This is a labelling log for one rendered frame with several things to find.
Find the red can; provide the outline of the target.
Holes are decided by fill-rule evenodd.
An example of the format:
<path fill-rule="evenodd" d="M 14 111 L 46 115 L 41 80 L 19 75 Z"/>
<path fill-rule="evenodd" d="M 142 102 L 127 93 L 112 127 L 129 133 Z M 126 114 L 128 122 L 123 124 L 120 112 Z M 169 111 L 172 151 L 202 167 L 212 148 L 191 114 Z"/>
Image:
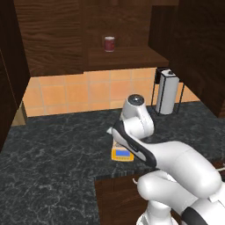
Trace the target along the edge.
<path fill-rule="evenodd" d="M 105 51 L 113 52 L 114 51 L 114 42 L 115 38 L 111 36 L 105 37 Z"/>

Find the dark wooden open cabinet door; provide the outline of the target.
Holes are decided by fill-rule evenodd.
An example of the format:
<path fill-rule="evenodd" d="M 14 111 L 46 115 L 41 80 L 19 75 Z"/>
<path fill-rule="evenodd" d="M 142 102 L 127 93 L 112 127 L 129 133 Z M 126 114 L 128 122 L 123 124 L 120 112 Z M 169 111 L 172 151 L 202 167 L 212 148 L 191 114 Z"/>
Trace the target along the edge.
<path fill-rule="evenodd" d="M 170 67 L 218 118 L 225 118 L 225 0 L 179 0 Z"/>

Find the wooden closed cabinet door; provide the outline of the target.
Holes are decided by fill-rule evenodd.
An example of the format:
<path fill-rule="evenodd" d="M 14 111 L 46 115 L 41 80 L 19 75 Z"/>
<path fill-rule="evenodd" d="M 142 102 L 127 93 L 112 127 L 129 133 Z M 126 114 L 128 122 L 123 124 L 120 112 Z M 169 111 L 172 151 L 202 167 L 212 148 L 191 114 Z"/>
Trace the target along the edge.
<path fill-rule="evenodd" d="M 14 4 L 30 74 L 81 74 L 81 0 L 14 0 Z"/>

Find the dark wooden base cabinet door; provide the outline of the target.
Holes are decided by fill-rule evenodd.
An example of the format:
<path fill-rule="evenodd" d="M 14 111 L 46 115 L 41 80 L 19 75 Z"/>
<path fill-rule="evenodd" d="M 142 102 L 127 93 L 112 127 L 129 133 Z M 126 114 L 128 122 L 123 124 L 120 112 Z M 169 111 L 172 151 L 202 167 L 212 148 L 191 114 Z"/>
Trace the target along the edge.
<path fill-rule="evenodd" d="M 148 205 L 133 182 L 139 177 L 129 175 L 95 182 L 100 225 L 136 225 Z"/>

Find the wooden wall cabinet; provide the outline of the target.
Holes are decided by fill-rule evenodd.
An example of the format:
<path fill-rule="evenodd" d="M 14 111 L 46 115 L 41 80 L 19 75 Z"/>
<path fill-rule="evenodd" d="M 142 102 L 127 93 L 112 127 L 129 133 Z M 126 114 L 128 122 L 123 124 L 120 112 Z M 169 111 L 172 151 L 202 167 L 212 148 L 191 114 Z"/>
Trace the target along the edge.
<path fill-rule="evenodd" d="M 168 60 L 149 47 L 152 11 L 174 8 L 179 0 L 81 0 L 83 69 L 165 67 Z M 105 37 L 115 38 L 114 51 L 105 51 Z"/>

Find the dark wooden tall cabinet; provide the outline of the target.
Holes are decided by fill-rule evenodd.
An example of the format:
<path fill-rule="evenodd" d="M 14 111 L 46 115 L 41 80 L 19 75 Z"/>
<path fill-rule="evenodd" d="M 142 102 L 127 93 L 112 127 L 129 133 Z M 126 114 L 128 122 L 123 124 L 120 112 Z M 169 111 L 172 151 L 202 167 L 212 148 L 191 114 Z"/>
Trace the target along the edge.
<path fill-rule="evenodd" d="M 13 0 L 0 0 L 0 152 L 30 80 Z"/>

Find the white paper towel roll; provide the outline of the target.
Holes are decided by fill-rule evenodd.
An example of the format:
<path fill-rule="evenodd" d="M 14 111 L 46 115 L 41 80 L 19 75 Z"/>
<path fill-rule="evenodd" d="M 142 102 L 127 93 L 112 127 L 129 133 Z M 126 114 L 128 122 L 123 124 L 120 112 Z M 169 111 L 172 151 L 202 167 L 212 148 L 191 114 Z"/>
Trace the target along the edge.
<path fill-rule="evenodd" d="M 158 96 L 156 101 L 156 111 L 162 115 L 173 112 L 178 91 L 179 78 L 170 70 L 161 72 Z"/>

